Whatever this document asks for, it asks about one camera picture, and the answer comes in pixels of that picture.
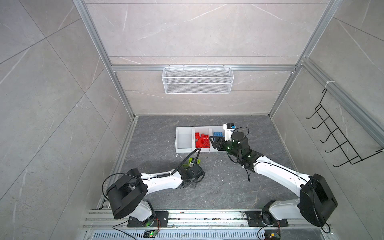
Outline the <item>blue lego brick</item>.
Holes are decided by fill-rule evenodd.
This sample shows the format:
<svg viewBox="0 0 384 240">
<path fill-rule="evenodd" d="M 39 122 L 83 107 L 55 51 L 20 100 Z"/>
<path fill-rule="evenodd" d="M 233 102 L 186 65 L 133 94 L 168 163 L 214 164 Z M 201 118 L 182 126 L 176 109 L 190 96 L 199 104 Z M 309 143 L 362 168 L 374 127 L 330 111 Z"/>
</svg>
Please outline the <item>blue lego brick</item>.
<svg viewBox="0 0 384 240">
<path fill-rule="evenodd" d="M 213 132 L 213 136 L 214 137 L 224 137 L 224 133 L 223 132 Z"/>
</svg>

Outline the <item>red arch lego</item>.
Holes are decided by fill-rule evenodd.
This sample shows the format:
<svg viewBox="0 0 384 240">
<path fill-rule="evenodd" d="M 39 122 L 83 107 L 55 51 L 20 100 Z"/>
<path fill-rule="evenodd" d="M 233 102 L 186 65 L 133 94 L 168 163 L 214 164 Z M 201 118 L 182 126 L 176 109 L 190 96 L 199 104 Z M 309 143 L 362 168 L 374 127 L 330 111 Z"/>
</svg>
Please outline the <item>red arch lego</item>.
<svg viewBox="0 0 384 240">
<path fill-rule="evenodd" d="M 196 142 L 196 148 L 202 148 L 202 149 L 210 148 L 209 135 L 202 134 L 200 139 Z"/>
</svg>

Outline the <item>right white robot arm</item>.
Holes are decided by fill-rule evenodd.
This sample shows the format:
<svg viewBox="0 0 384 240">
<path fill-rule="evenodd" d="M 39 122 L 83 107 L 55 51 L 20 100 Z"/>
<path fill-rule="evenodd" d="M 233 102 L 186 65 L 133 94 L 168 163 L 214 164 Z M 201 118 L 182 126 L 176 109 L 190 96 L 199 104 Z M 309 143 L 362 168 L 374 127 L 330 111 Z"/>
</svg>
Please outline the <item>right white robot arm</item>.
<svg viewBox="0 0 384 240">
<path fill-rule="evenodd" d="M 266 225 L 284 219 L 304 219 L 322 228 L 337 208 L 338 202 L 325 178 L 314 174 L 309 176 L 284 167 L 249 146 L 243 132 L 233 132 L 229 139 L 210 137 L 218 151 L 227 152 L 230 160 L 240 164 L 247 173 L 257 173 L 272 179 L 293 192 L 297 198 L 287 201 L 269 201 L 260 214 Z"/>
</svg>

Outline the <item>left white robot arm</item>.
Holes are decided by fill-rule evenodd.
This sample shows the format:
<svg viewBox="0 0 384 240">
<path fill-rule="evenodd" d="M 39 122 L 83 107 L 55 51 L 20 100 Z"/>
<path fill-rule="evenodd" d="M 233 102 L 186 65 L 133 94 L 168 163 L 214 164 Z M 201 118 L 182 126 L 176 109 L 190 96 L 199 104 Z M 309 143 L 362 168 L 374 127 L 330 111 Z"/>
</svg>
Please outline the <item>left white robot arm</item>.
<svg viewBox="0 0 384 240">
<path fill-rule="evenodd" d="M 186 168 L 157 174 L 140 173 L 138 169 L 131 169 L 111 184 L 106 190 L 106 197 L 110 203 L 114 219 L 125 217 L 139 221 L 148 227 L 156 218 L 156 213 L 144 197 L 168 189 L 184 189 L 196 187 L 205 177 L 205 172 L 199 164 L 191 163 Z"/>
</svg>

